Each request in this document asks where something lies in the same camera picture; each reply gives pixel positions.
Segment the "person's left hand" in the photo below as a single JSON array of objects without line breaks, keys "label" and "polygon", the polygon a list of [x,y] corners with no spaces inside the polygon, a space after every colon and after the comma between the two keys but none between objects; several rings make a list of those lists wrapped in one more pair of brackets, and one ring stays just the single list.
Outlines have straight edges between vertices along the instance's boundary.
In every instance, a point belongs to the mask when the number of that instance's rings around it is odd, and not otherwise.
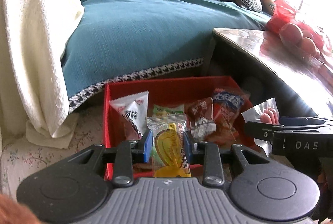
[{"label": "person's left hand", "polygon": [[1,223],[40,223],[39,219],[25,206],[1,194]]}]

